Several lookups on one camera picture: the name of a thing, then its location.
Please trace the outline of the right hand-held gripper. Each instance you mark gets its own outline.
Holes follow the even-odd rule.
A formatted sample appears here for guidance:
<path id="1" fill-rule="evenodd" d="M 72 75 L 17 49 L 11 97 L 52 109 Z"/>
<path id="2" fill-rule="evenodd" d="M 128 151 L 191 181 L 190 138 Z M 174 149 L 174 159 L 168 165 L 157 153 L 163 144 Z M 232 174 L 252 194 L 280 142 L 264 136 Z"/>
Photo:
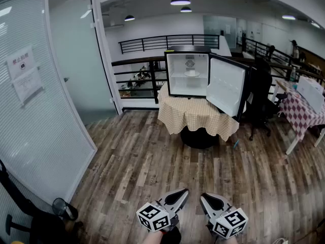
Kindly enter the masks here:
<path id="1" fill-rule="evenodd" d="M 205 214 L 213 217 L 206 225 L 212 235 L 218 235 L 224 239 L 229 239 L 238 235 L 245 229 L 248 223 L 248 217 L 242 208 L 225 212 L 219 217 L 216 217 L 217 211 L 226 211 L 231 207 L 229 201 L 223 196 L 203 193 L 200 197 L 200 202 Z"/>

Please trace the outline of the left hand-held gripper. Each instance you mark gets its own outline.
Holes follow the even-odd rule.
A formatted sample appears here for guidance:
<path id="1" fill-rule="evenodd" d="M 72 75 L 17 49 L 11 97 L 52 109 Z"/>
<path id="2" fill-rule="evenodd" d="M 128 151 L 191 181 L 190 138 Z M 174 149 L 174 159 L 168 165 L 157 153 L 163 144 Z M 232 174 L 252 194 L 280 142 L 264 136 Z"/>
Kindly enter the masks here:
<path id="1" fill-rule="evenodd" d="M 188 197 L 187 188 L 169 191 L 162 199 L 145 203 L 136 212 L 138 220 L 150 232 L 169 232 L 179 223 L 177 212 L 184 207 Z"/>

